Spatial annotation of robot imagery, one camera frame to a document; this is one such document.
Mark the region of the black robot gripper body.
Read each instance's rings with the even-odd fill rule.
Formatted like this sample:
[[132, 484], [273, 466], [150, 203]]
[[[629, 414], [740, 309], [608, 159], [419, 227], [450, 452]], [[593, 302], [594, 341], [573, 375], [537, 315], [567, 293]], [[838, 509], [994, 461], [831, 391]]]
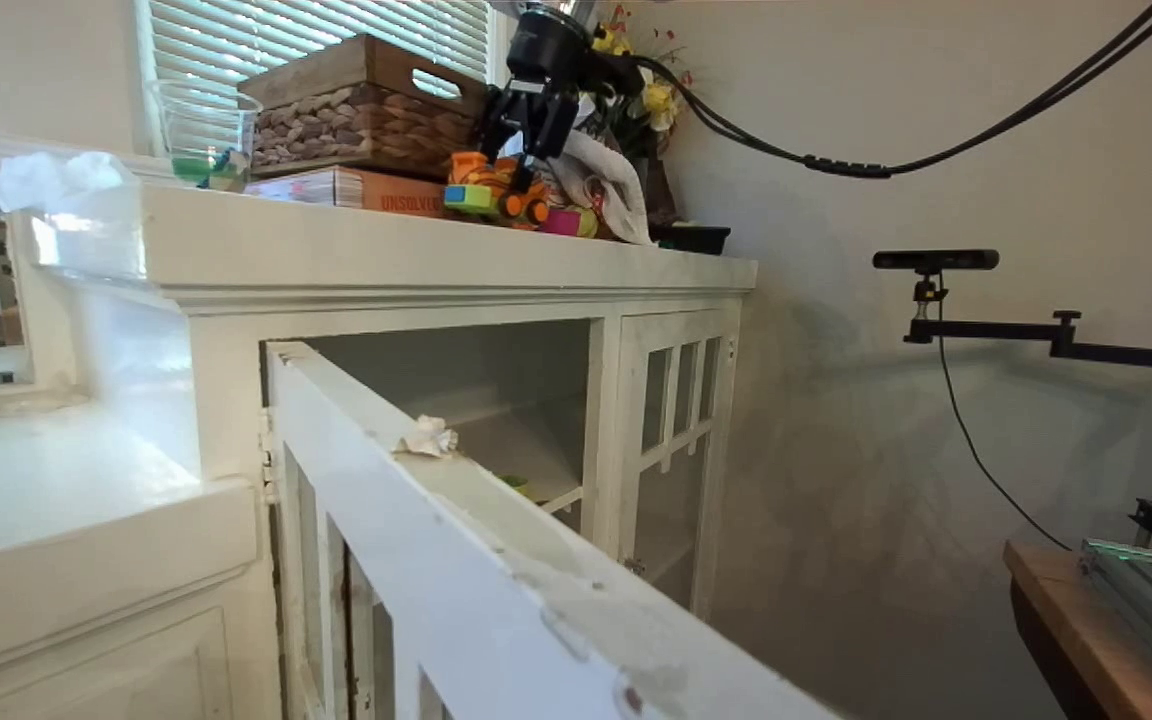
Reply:
[[503, 55], [503, 90], [514, 97], [514, 110], [523, 105], [581, 109], [583, 90], [618, 97], [618, 75], [593, 51], [594, 24], [594, 7], [514, 7], [514, 30]]

